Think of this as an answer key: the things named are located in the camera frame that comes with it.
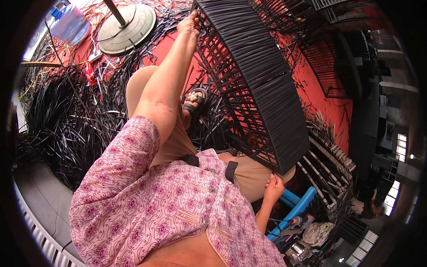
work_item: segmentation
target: black woven furniture frame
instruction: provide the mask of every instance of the black woven furniture frame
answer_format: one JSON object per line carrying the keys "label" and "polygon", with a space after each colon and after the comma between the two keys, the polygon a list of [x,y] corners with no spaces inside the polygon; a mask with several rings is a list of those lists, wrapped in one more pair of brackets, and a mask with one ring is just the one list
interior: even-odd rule
{"label": "black woven furniture frame", "polygon": [[326,20],[305,0],[249,0],[268,28],[282,34],[308,31]]}
{"label": "black woven furniture frame", "polygon": [[355,58],[342,32],[312,36],[300,49],[327,98],[361,98],[362,83]]}
{"label": "black woven furniture frame", "polygon": [[197,0],[197,52],[235,123],[236,146],[285,174],[309,150],[301,103],[288,65],[246,0]]}

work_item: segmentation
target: pink patterned blouse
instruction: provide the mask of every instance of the pink patterned blouse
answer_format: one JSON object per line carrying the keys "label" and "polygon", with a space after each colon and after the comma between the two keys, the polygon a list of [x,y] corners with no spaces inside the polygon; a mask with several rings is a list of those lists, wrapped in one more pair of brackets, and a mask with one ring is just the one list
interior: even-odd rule
{"label": "pink patterned blouse", "polygon": [[157,127],[130,119],[89,169],[70,209],[71,238],[88,266],[134,267],[151,252],[206,230],[228,266],[286,266],[213,149],[149,169]]}

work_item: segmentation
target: blue plastic stool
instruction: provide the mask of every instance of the blue plastic stool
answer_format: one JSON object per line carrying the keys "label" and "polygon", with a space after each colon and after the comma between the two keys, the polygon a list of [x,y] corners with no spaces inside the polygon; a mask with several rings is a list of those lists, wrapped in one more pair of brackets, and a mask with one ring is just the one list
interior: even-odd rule
{"label": "blue plastic stool", "polygon": [[[313,186],[310,186],[310,188],[305,192],[304,196],[302,198],[299,198],[294,193],[292,193],[289,190],[285,189],[285,192],[282,194],[282,196],[279,198],[281,201],[283,201],[286,205],[292,208],[291,212],[286,215],[286,217],[283,219],[283,222],[279,223],[280,229],[284,230],[286,229],[290,223],[287,221],[290,219],[295,218],[296,216],[301,215],[305,211],[305,209],[308,207],[310,202],[314,199],[316,196],[316,189]],[[274,228],[271,233],[268,234],[267,238],[269,238],[271,241],[275,241],[279,237],[275,235],[280,235],[280,229],[279,227]]]}

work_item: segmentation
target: metal pole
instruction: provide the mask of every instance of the metal pole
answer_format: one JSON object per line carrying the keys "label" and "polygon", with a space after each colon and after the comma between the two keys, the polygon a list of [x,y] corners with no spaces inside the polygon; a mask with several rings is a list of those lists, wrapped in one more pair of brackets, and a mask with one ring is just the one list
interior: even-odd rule
{"label": "metal pole", "polygon": [[111,10],[113,15],[116,17],[116,19],[120,23],[120,27],[126,26],[127,22],[120,14],[119,10],[117,9],[116,5],[114,5],[113,0],[104,0],[104,3],[107,5],[107,7]]}

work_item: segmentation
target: gray floor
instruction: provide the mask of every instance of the gray floor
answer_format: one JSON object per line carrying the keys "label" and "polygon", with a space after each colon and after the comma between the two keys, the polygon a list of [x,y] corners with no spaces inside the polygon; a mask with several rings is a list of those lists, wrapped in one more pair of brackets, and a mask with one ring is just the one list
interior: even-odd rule
{"label": "gray floor", "polygon": [[[15,181],[25,202],[39,223],[61,245],[70,240],[68,211],[71,191],[61,183],[45,164],[34,164],[18,168]],[[80,259],[73,244],[66,250]]]}

